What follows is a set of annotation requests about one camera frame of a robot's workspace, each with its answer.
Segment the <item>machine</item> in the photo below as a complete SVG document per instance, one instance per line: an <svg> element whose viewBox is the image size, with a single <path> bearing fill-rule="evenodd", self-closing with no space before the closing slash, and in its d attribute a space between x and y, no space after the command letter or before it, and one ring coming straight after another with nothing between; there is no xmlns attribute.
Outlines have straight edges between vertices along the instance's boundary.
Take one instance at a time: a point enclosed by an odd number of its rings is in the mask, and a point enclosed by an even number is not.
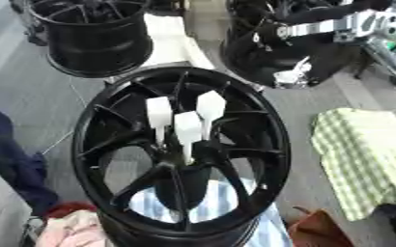
<svg viewBox="0 0 396 247"><path fill-rule="evenodd" d="M192 65L207 61L190 37L181 35L164 46L160 40L166 39L149 35L152 27L147 24L158 22L145 21L144 14L171 15L164 9L169 7L166 3L31 0L25 10L45 31L46 57L53 67L71 76L110 79L81 114L73 132L71 163L112 243L240 247L255 233L260 216L288 177L288 134L261 94L228 75L193 67L131 72L148 63L150 56L175 57L176 49ZM113 191L106 174L123 151L128 151L127 160L146 159L151 165L129 185ZM239 171L236 160L242 160ZM196 222L189 212L208 194L214 171L232 189L234 208ZM242 182L244 177L254 185L251 190ZM133 197L147 189L154 189L153 201L168 208L174 222L131 208Z"/></svg>
<svg viewBox="0 0 396 247"><path fill-rule="evenodd" d="M396 74L395 1L228 1L225 64L275 88L320 84L362 49Z"/></svg>

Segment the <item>black wheel rim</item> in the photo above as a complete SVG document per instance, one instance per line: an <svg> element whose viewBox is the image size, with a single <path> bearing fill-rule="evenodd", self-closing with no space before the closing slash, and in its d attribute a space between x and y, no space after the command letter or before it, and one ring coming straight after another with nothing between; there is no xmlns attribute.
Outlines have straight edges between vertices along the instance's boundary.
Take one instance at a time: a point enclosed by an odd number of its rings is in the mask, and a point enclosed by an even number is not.
<svg viewBox="0 0 396 247"><path fill-rule="evenodd" d="M149 0L30 0L45 27L49 63L78 77L108 77L135 69L153 43L144 13Z"/></svg>
<svg viewBox="0 0 396 247"><path fill-rule="evenodd" d="M180 113L194 110L196 97L210 90L217 90L227 99L225 116L214 123L209 142L203 141L194 146L195 163L191 166L179 165L173 161L176 158L171 158L173 153L176 154L175 141L172 145L168 144L168 151L156 148L153 132L147 126L143 117L145 114L142 114L145 113L142 103L145 98L169 96L175 113ZM110 129L106 120L122 132ZM221 142L220 135L229 137L233 143ZM102 179L106 164L101 160L106 154L126 146L142 148L154 166L122 192L113 195ZM114 225L108 228L117 232L116 235L121 230L133 233L133 237L140 236L140 241L157 241L162 246L239 244L239 231L253 231L252 226L258 216L282 189L291 161L285 127L276 111L260 94L225 74L197 68L140 71L101 92L78 121L71 153L77 178L98 207L102 221ZM251 195L245 191L231 163L231 159L240 157L254 160L250 163L260 166L254 168L257 188ZM185 171L200 172L209 167L217 169L233 186L238 195L238 207L214 220L191 223L185 199L187 195L179 182L179 175ZM133 194L153 185L155 180L167 177L172 178L177 187L175 197L181 215L178 223L156 221L127 208L125 202ZM231 234L231 238L226 238L227 233ZM224 240L213 244L208 242L215 237Z"/></svg>

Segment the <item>blue cloth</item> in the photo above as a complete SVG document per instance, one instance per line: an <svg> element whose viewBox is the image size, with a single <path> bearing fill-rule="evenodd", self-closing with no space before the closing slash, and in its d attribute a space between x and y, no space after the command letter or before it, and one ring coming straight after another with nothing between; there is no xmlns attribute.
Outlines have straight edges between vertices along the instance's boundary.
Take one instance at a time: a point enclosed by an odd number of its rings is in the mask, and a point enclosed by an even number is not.
<svg viewBox="0 0 396 247"><path fill-rule="evenodd" d="M243 179L248 192L255 189L250 179ZM214 219L237 206L237 196L233 187L226 181L210 180L206 197L200 205L189 212L192 222ZM130 201L130 208L149 218L174 223L175 215L157 199L155 190L149 188L140 191ZM292 247L284 224L275 204L271 205L260 218L257 230L244 245L245 247Z"/></svg>
<svg viewBox="0 0 396 247"><path fill-rule="evenodd" d="M33 209L43 216L58 202L58 196L44 187L45 160L41 153L28 156L14 140L12 121L0 112L0 176Z"/></svg>

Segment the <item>concrete floor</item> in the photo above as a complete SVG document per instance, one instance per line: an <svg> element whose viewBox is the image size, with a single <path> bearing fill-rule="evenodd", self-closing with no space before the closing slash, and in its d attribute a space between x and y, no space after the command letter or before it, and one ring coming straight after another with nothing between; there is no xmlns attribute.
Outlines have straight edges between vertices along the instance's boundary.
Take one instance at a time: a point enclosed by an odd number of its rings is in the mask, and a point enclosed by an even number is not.
<svg viewBox="0 0 396 247"><path fill-rule="evenodd" d="M227 71L217 55L227 24L222 0L196 0L192 10L188 23L192 33L217 69ZM7 0L0 0L0 111L11 117L17 141L32 153L43 151L75 125L83 106L71 85L85 101L103 85L100 80L74 78L53 69L45 60L43 49L28 43L22 32ZM370 69L358 81L341 72L313 89L266 89L264 95L280 113L293 145L292 171L277 200L281 214L288 219L296 217L293 206L324 208L355 246L396 247L395 235L380 212L362 221L345 219L309 141L311 120L328 109L345 106L396 113L396 89L386 76ZM86 200L71 170L70 139L50 151L46 158L48 185L65 201ZM138 166L135 162L127 163L123 178L139 173Z"/></svg>

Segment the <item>wheel spoke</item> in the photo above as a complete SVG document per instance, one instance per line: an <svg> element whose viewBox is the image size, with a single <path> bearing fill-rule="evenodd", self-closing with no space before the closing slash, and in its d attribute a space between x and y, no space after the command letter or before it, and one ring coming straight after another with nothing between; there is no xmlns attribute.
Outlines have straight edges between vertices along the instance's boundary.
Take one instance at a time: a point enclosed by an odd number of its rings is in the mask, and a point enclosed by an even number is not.
<svg viewBox="0 0 396 247"><path fill-rule="evenodd" d="M111 118L111 119L117 121L119 124L123 125L126 128L132 128L132 126L133 126L133 123L130 120L126 119L120 113L118 113L110 108L107 108L103 105L100 105L100 104L95 105L95 111L103 114L107 118Z"/></svg>
<svg viewBox="0 0 396 247"><path fill-rule="evenodd" d="M224 150L237 150L243 148L243 146L240 146L238 144L221 143L221 146Z"/></svg>
<svg viewBox="0 0 396 247"><path fill-rule="evenodd" d="M134 1L128 1L128 0L116 0L115 3L120 3L120 4L136 4L136 5L144 5L142 2L134 2Z"/></svg>
<svg viewBox="0 0 396 247"><path fill-rule="evenodd" d="M220 145L220 131L221 131L221 127L226 124L226 123L231 123L234 121L237 121L239 118L229 118L229 119L218 119L216 121L213 122L213 126L212 126L212 132L210 134L211 136L211 140L213 142L216 142L217 145Z"/></svg>
<svg viewBox="0 0 396 247"><path fill-rule="evenodd" d="M184 185L180 177L179 171L176 167L171 168L171 177L174 182L174 187L176 189L175 198L177 210L180 214L179 227L182 230L188 230L190 228L189 211L187 209L187 196L184 191Z"/></svg>
<svg viewBox="0 0 396 247"><path fill-rule="evenodd" d="M231 86L231 81L226 81L225 84L217 90L217 92L221 95L224 96L225 92L227 91L227 89Z"/></svg>
<svg viewBox="0 0 396 247"><path fill-rule="evenodd" d="M120 97L119 99L115 100L115 102L111 105L111 108L114 108L118 104L122 103L123 101L129 99L132 96L132 94L127 94L125 96Z"/></svg>
<svg viewBox="0 0 396 247"><path fill-rule="evenodd" d="M158 163L160 161L160 152L157 146L149 140L139 140L128 146L141 148L153 160L153 163Z"/></svg>
<svg viewBox="0 0 396 247"><path fill-rule="evenodd" d="M63 13L72 11L72 10L74 10L74 9L76 9L76 8L78 8L77 5L72 5L72 6L70 6L70 7L67 7L67 8L65 8L65 9L61 10L61 11L58 11L58 12L53 13L53 14L50 14L47 18L49 18L49 19L54 19L54 17L57 16L58 14L63 14Z"/></svg>
<svg viewBox="0 0 396 247"><path fill-rule="evenodd" d="M229 148L226 149L230 158L261 158L265 160L265 163L277 164L278 159L284 156L283 151L279 150L256 150L256 149L238 149Z"/></svg>
<svg viewBox="0 0 396 247"><path fill-rule="evenodd" d="M112 2L105 2L111 9L112 11L117 15L117 17L119 17L120 19L125 18L122 13L120 13L119 9L117 9L117 7L115 6L115 4L113 4Z"/></svg>
<svg viewBox="0 0 396 247"><path fill-rule="evenodd" d="M243 211L248 211L251 208L249 195L247 194L246 188L240 179L239 173L234 168L233 163L226 157L222 157L220 154L217 156L216 162L213 164L216 168L233 186L236 191L239 208Z"/></svg>
<svg viewBox="0 0 396 247"><path fill-rule="evenodd" d="M88 18L87 12L83 5L79 5L78 9L81 11L82 18L84 19L85 23L90 23L90 19Z"/></svg>
<svg viewBox="0 0 396 247"><path fill-rule="evenodd" d="M245 111L227 111L224 114L226 118L242 118L242 117L249 117L249 116L265 116L268 115L268 111L261 111L261 110L245 110Z"/></svg>
<svg viewBox="0 0 396 247"><path fill-rule="evenodd" d="M152 167L143 176L137 178L126 188L116 193L111 199L111 205L115 206L119 210L125 210L128 208L128 203L133 195L153 185L155 181L162 176L163 170L162 166Z"/></svg>
<svg viewBox="0 0 396 247"><path fill-rule="evenodd" d="M180 103L180 96L182 94L182 91L185 88L185 80L186 78L189 76L188 71L182 73L182 75L180 76L179 81L176 84L176 87L174 88L174 92L173 92L173 98L174 98L174 109L177 112L183 112L184 111L184 107L182 106L182 104Z"/></svg>
<svg viewBox="0 0 396 247"><path fill-rule="evenodd" d="M78 156L88 156L88 155L96 155L96 156L101 156L102 154L105 154L107 152L111 152L114 150L118 150L119 148L122 147L127 147L127 146L133 146L133 141L136 141L137 139L142 139L145 138L145 132L144 131L137 131L133 133L128 133L128 134L121 134L117 136L113 136L109 138L108 140L95 145L94 147L90 148L87 151L82 152Z"/></svg>
<svg viewBox="0 0 396 247"><path fill-rule="evenodd" d="M130 81L130 83L135 87L137 87L137 89L141 90L141 92L146 96L166 96L166 94L164 94L163 92L155 88L152 88L150 86L147 86L139 81L134 80L134 81Z"/></svg>
<svg viewBox="0 0 396 247"><path fill-rule="evenodd" d="M48 3L48 2L54 2L54 1L57 1L57 0L43 0L43 1L40 1L40 2L37 2L37 3L32 3L31 6L32 7L36 7L36 6L40 5L40 4L45 4L45 3Z"/></svg>

